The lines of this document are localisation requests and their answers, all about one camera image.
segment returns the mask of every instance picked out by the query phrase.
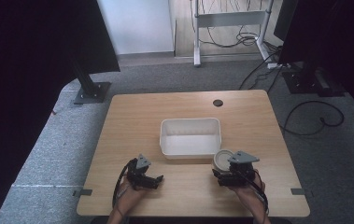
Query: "white wall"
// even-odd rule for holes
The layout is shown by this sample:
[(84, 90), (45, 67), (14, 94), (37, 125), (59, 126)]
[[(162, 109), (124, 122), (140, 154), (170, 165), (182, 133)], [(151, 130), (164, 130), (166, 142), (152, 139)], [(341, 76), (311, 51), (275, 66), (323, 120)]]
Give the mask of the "white wall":
[(168, 0), (97, 0), (116, 54), (173, 51)]

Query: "metal rack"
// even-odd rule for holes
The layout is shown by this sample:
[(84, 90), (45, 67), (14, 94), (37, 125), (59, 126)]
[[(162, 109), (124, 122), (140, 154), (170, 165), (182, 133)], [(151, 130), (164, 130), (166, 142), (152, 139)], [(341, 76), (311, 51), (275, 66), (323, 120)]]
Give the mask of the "metal rack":
[(267, 24), (272, 13), (272, 6), (274, 0), (269, 0), (267, 9), (265, 11), (246, 11), (246, 12), (228, 12), (216, 14), (199, 14), (199, 0), (195, 1), (194, 12), (194, 66), (199, 67), (200, 62), (200, 36), (199, 28), (218, 27), (218, 26), (235, 26), (235, 25), (261, 25), (261, 33), (257, 37), (256, 45), (263, 59), (270, 63), (269, 53), (264, 48), (263, 39), (266, 34)]

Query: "human hand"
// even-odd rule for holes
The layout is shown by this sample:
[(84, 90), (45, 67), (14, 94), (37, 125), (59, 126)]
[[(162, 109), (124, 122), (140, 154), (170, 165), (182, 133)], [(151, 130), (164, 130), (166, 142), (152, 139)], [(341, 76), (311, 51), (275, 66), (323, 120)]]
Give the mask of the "human hand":
[(108, 224), (116, 224), (122, 221), (122, 218), (141, 201), (142, 198), (150, 191), (142, 187), (133, 189), (127, 178), (123, 178), (123, 183), (119, 186), (117, 193), (117, 201), (112, 212), (109, 215)]
[[(253, 182), (264, 192), (266, 185), (261, 181), (258, 170), (256, 169)], [(240, 202), (252, 213), (258, 223), (270, 223), (264, 208), (265, 206), (256, 194), (256, 190), (251, 185), (244, 187), (229, 187), (229, 189), (235, 192)]]

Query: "metal stand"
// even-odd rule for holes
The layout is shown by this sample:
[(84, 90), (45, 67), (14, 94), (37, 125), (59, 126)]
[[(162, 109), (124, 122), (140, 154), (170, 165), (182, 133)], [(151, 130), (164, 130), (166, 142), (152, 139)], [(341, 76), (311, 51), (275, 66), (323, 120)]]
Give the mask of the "metal stand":
[(82, 105), (102, 103), (111, 83), (93, 82), (88, 74), (86, 75), (83, 73), (75, 57), (69, 54), (68, 60), (73, 69), (73, 72), (81, 84), (81, 88), (78, 91), (78, 95), (75, 98), (74, 104)]
[(220, 14), (199, 14), (199, 3), (195, 1), (194, 13), (194, 29), (196, 37), (194, 40), (194, 66), (199, 67), (200, 62), (200, 38), (199, 28), (218, 27), (218, 26), (235, 26), (235, 25), (261, 25), (261, 33), (257, 38), (256, 45), (263, 57), (263, 59), (270, 63), (269, 53), (264, 48), (263, 39), (266, 34), (267, 24), (272, 13), (272, 6), (274, 0), (269, 0), (269, 4), (265, 11), (248, 11), (248, 12), (232, 12)]
[(346, 90), (343, 86), (326, 76), (325, 71), (317, 69), (314, 73), (314, 78), (310, 82), (303, 80), (299, 72), (286, 72), (282, 75), (292, 94), (316, 93), (320, 97), (345, 96)]

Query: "wire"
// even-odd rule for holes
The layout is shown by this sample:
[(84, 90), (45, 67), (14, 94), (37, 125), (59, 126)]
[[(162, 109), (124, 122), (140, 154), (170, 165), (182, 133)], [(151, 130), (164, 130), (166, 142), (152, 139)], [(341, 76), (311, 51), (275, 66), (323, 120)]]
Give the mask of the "wire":
[(248, 79), (250, 76), (252, 76), (252, 74), (253, 74), (256, 70), (258, 70), (258, 68), (260, 68), (260, 67), (262, 66), (262, 64), (264, 64), (264, 63), (267, 61), (267, 59), (269, 59), (269, 58), (272, 57), (273, 55), (275, 55), (275, 53), (270, 54), (266, 59), (263, 60), (262, 63), (260, 63), (256, 68), (254, 68), (254, 69), (246, 76), (246, 78), (244, 78), (243, 82), (241, 83), (241, 85), (240, 85), (240, 87), (239, 87), (238, 89), (241, 90), (241, 88), (243, 87), (243, 85), (244, 85), (244, 83), (247, 81), (247, 79)]
[(258, 175), (258, 177), (259, 177), (259, 179), (260, 179), (260, 181), (261, 181), (261, 187), (259, 187), (257, 184), (255, 184), (255, 182), (253, 182), (252, 180), (248, 179), (245, 175), (241, 174), (240, 171), (238, 171), (238, 170), (235, 170), (235, 171), (236, 171), (241, 177), (243, 177), (243, 178), (247, 181), (247, 183), (249, 183), (249, 184), (256, 190), (257, 194), (262, 198), (261, 201), (262, 201), (262, 203), (263, 203), (263, 205), (264, 205), (264, 212), (267, 213), (269, 202), (267, 201), (267, 196), (266, 196), (266, 194), (265, 194), (264, 191), (262, 190), (262, 179), (261, 179), (261, 176), (259, 175), (259, 173), (256, 172), (255, 170), (250, 170), (250, 171), (255, 172), (255, 173)]
[(281, 72), (281, 70), (282, 70), (283, 68), (284, 68), (284, 65), (282, 65), (282, 66), (279, 68), (278, 72), (276, 73), (275, 79), (273, 79), (272, 85), (270, 85), (269, 90), (267, 91), (267, 94), (270, 92), (270, 90), (271, 90), (271, 89), (273, 88), (273, 86), (275, 85), (276, 79), (278, 78), (278, 75), (279, 75), (279, 73)]
[(249, 7), (250, 7), (250, 0), (247, 0), (247, 11), (249, 11)]
[(230, 6), (232, 7), (233, 11), (236, 12), (237, 10), (234, 9), (233, 5), (232, 5), (232, 0), (229, 0)]
[(280, 51), (282, 50), (282, 47), (277, 47), (275, 45), (270, 44), (267, 41), (263, 41), (263, 43), (266, 45), (267, 48), (269, 48), (269, 51), (275, 52), (275, 51)]
[(214, 0), (214, 1), (212, 1), (212, 3), (211, 3), (211, 7), (209, 7), (208, 13), (211, 11), (211, 8), (212, 8), (212, 6), (214, 5), (214, 3), (215, 3), (215, 0)]
[[(335, 124), (330, 124), (330, 123), (328, 123), (328, 122), (325, 120), (325, 118), (319, 118), (319, 120), (320, 120), (320, 122), (321, 122), (321, 127), (320, 127), (318, 130), (316, 130), (316, 131), (314, 131), (314, 132), (312, 132), (312, 133), (297, 133), (297, 132), (288, 130), (288, 129), (287, 129), (287, 124), (288, 124), (288, 121), (289, 121), (289, 119), (290, 119), (290, 115), (291, 115), (297, 108), (299, 108), (300, 106), (302, 106), (302, 105), (307, 105), (307, 104), (313, 104), (313, 103), (315, 103), (315, 104), (328, 105), (328, 106), (332, 107), (333, 109), (335, 109), (335, 110), (339, 113), (339, 115), (340, 115), (340, 120), (339, 120), (339, 122), (337, 122), (337, 123), (335, 123)], [(325, 127), (332, 127), (332, 128), (338, 127), (338, 126), (340, 126), (344, 121), (345, 121), (345, 115), (344, 115), (343, 112), (342, 112), (339, 108), (337, 108), (336, 106), (331, 105), (331, 104), (326, 103), (326, 102), (322, 102), (322, 101), (306, 101), (306, 102), (303, 102), (303, 103), (298, 104), (297, 106), (295, 106), (295, 107), (291, 110), (291, 112), (290, 112), (290, 113), (288, 114), (288, 116), (287, 116), (287, 119), (285, 120), (284, 126), (281, 126), (280, 124), (278, 124), (278, 125), (279, 125), (279, 127), (283, 130), (283, 134), (285, 134), (285, 132), (287, 132), (287, 133), (292, 133), (292, 134), (299, 135), (299, 136), (308, 136), (308, 135), (314, 135), (314, 134), (316, 134), (316, 133), (321, 132)]]
[(209, 41), (203, 41), (200, 39), (200, 42), (204, 43), (204, 44), (212, 44), (212, 45), (215, 45), (215, 46), (218, 46), (220, 48), (233, 48), (237, 45), (240, 45), (240, 44), (243, 44), (245, 46), (251, 46), (253, 44), (255, 44), (256, 42), (256, 37), (258, 35), (254, 34), (254, 33), (249, 33), (249, 32), (241, 32), (242, 29), (240, 29), (240, 31), (238, 32), (238, 35), (236, 36), (236, 39), (237, 39), (237, 42), (232, 44), (232, 45), (221, 45), (221, 44), (218, 44), (214, 38), (212, 37), (212, 34), (211, 32), (209, 31), (209, 28), (207, 27), (206, 28), (207, 31), (208, 31), (208, 34), (209, 34), (209, 37), (211, 38), (211, 42)]
[(255, 78), (255, 82), (252, 84), (251, 87), (249, 87), (248, 89), (249, 90), (252, 90), (252, 88), (254, 88), (256, 86), (256, 84), (258, 84), (259, 81), (262, 81), (262, 80), (266, 80), (267, 79), (267, 76), (269, 76), (272, 72), (274, 72), (276, 70), (276, 67), (269, 70), (268, 72), (266, 72), (265, 74), (261, 74), (261, 75), (257, 75), (256, 78)]
[(116, 186), (115, 186), (115, 190), (113, 191), (113, 198), (112, 198), (112, 207), (115, 206), (116, 202), (117, 202), (117, 199), (116, 199), (116, 196), (118, 194), (118, 191), (119, 191), (119, 186), (120, 186), (120, 182), (124, 176), (124, 173), (126, 172), (127, 170), (127, 167), (130, 165), (132, 161), (129, 161), (124, 167), (123, 169), (121, 170), (121, 173), (119, 175), (119, 179), (118, 179), (118, 182), (116, 183)]
[(240, 4), (238, 3), (238, 1), (234, 0), (234, 4), (235, 4), (235, 8), (237, 9), (237, 11), (239, 11), (241, 7), (240, 7)]

